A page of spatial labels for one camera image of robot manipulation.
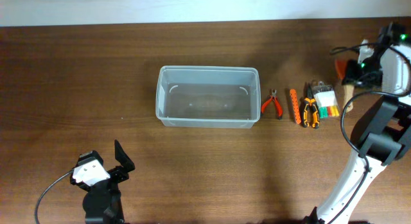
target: brown table surface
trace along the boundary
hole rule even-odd
[[[337,84],[334,46],[375,40],[410,18],[117,24],[1,28],[0,222],[33,223],[43,190],[97,150],[110,169],[114,139],[136,164],[119,185],[131,223],[256,223],[301,219],[331,192],[350,148],[339,119],[302,128],[288,91]],[[169,128],[155,116],[164,65],[255,67],[261,94],[279,91],[284,118],[269,107],[251,129]],[[339,98],[341,88],[336,87]],[[376,100],[359,99],[347,131]],[[352,220],[409,223],[411,154],[370,186]],[[58,183],[41,223],[84,223],[85,191]]]

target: plastic container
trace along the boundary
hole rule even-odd
[[[164,66],[155,114],[165,126],[251,128],[260,101],[254,68]]]

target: red pliers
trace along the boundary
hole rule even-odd
[[[281,108],[281,105],[278,102],[276,94],[277,94],[277,90],[270,89],[270,95],[268,96],[267,101],[264,102],[264,104],[261,106],[261,115],[264,114],[264,110],[270,104],[270,102],[274,101],[275,108],[277,109],[277,118],[278,119],[283,118],[283,108]]]

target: black cable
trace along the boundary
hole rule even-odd
[[[37,200],[36,207],[34,208],[34,219],[35,219],[35,221],[36,221],[36,224],[40,224],[40,222],[39,222],[39,217],[37,216],[37,213],[38,213],[38,211],[39,211],[39,205],[40,205],[41,199],[43,199],[44,195],[46,195],[46,193],[47,193],[55,184],[57,184],[57,182],[63,180],[63,178],[65,178],[65,177],[67,177],[68,175],[70,175],[73,171],[74,171],[74,170],[72,169],[72,170],[68,171],[67,173],[65,173],[65,175],[61,176],[59,179],[57,179],[55,182],[53,182],[53,183],[40,195],[40,198]]]
[[[381,47],[385,47],[385,48],[387,48],[387,49],[390,49],[391,51],[397,53],[397,54],[405,61],[408,69],[411,70],[410,60],[409,60],[402,52],[398,51],[397,49],[395,49],[395,48],[393,48],[393,47],[391,47],[391,46],[388,46],[388,45],[385,45],[385,44],[380,44],[380,43],[359,44],[359,45],[355,45],[355,46],[353,46],[353,47],[346,47],[346,48],[342,48],[342,47],[341,47],[341,48],[338,48],[338,49],[333,49],[333,50],[331,50],[331,51],[330,51],[330,55],[335,55],[335,54],[338,54],[338,53],[342,53],[342,52],[344,52],[344,51],[355,51],[355,50],[357,50],[357,49],[358,49],[359,47],[361,47],[361,46],[381,46]],[[381,92],[381,91],[374,91],[374,90],[369,90],[369,91],[361,92],[361,93],[358,93],[358,94],[356,94],[355,96],[353,96],[353,97],[347,102],[347,104],[344,106],[344,109],[342,110],[342,113],[341,113],[341,121],[340,121],[341,132],[342,132],[342,135],[343,135],[344,139],[348,142],[348,144],[350,145],[350,147],[352,147],[352,149],[358,153],[359,157],[361,157],[361,158],[363,158],[363,159],[365,160],[365,171],[364,171],[364,175],[363,175],[360,183],[358,184],[357,188],[355,189],[353,195],[350,197],[350,199],[349,199],[348,202],[345,204],[345,206],[341,209],[341,211],[338,212],[338,214],[336,214],[336,215],[334,216],[334,218],[328,222],[328,224],[331,224],[332,222],[334,222],[334,221],[347,209],[347,207],[348,207],[349,204],[353,201],[353,199],[354,199],[354,197],[356,196],[357,192],[360,190],[361,186],[362,186],[363,183],[365,182],[365,179],[367,178],[368,173],[370,172],[370,164],[369,164],[369,161],[368,161],[367,157],[366,157],[364,154],[361,154],[361,153],[360,153],[360,150],[350,141],[347,133],[345,132],[345,126],[344,126],[344,118],[345,118],[345,115],[346,115],[346,113],[347,113],[348,105],[350,105],[354,100],[356,100],[356,99],[359,98],[360,96],[368,95],[368,94],[377,94],[377,95],[380,95],[380,96],[390,96],[390,97],[394,97],[394,98],[400,98],[400,97],[407,96],[407,95],[411,94],[411,88],[409,88],[409,89],[408,89],[405,93],[403,93],[403,94],[393,94],[393,93],[389,93],[389,92]]]

